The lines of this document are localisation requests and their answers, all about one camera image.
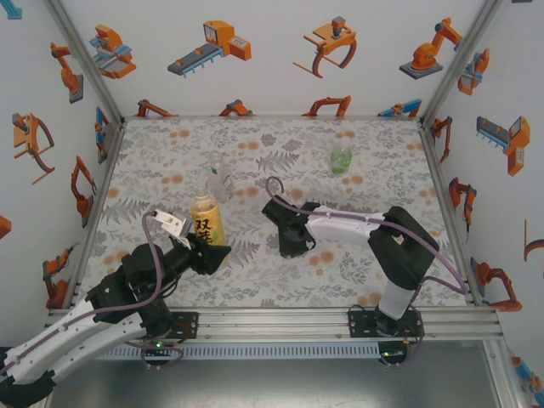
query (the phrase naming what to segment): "floral tablecloth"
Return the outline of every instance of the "floral tablecloth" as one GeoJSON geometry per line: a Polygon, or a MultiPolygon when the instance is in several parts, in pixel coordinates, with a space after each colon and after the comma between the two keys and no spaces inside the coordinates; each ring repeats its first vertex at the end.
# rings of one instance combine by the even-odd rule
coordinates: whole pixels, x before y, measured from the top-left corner
{"type": "MultiPolygon", "coordinates": [[[[284,259],[276,227],[261,213],[269,200],[264,180],[283,180],[295,205],[319,201],[358,213],[402,206],[426,228],[452,260],[451,245],[428,171],[417,124],[397,121],[274,120],[253,117],[132,120],[122,141],[80,298],[121,258],[145,242],[141,216],[161,209],[190,218],[193,191],[206,181],[208,155],[218,150],[235,178],[235,196],[221,205],[228,245],[226,267],[212,276],[188,270],[167,299],[176,307],[336,307],[376,304],[386,277],[368,246],[319,241],[302,257],[284,259]],[[332,174],[328,158],[348,138],[354,158],[348,172],[332,174]]],[[[171,247],[160,225],[151,233],[171,247]]],[[[429,274],[452,281],[434,262],[429,274]]],[[[464,297],[434,284],[417,305],[464,305],[464,297]]]]}

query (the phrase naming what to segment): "gray floor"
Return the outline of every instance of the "gray floor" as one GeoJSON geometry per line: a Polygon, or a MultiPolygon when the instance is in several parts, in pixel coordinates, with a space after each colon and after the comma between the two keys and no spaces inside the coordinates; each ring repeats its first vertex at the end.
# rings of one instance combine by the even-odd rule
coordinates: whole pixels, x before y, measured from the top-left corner
{"type": "Polygon", "coordinates": [[[61,383],[64,408],[495,407],[477,344],[426,343],[400,371],[375,360],[186,361],[148,373],[94,361],[61,383]]]}

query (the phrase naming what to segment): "yellow label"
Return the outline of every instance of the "yellow label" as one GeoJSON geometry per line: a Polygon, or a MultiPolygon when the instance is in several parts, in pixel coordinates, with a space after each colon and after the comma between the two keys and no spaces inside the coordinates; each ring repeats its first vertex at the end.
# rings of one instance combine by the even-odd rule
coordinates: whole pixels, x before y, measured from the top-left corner
{"type": "Polygon", "coordinates": [[[204,212],[191,211],[195,232],[210,245],[224,245],[224,231],[219,206],[204,212]]]}

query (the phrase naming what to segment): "plastic bottle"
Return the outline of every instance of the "plastic bottle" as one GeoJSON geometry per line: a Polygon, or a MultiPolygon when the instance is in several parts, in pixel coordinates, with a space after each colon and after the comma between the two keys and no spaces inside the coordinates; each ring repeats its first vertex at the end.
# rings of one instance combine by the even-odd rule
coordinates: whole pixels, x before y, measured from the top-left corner
{"type": "Polygon", "coordinates": [[[235,185],[230,170],[221,153],[210,154],[210,171],[208,172],[210,189],[216,200],[227,202],[235,193],[235,185]]]}
{"type": "Polygon", "coordinates": [[[195,201],[190,206],[195,232],[210,245],[225,245],[219,203],[210,197],[206,186],[195,190],[195,201]]]}
{"type": "Polygon", "coordinates": [[[349,169],[353,151],[351,142],[348,138],[341,138],[332,148],[331,152],[331,170],[335,174],[344,174],[349,169]]]}

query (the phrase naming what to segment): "black mounting plate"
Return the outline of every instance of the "black mounting plate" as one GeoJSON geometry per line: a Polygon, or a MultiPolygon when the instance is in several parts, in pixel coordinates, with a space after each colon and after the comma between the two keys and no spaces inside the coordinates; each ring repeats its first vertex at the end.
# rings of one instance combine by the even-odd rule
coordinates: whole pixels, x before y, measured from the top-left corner
{"type": "Polygon", "coordinates": [[[188,340],[196,338],[198,331],[198,313],[172,312],[172,329],[165,339],[188,340]]]}
{"type": "MultiPolygon", "coordinates": [[[[351,338],[384,338],[384,336],[377,331],[376,326],[376,311],[375,309],[352,310],[348,312],[348,326],[349,335],[351,338]]],[[[420,337],[421,330],[419,326],[419,319],[416,312],[413,310],[406,310],[405,315],[402,317],[399,325],[404,327],[404,331],[399,331],[393,337],[420,337]]]]}

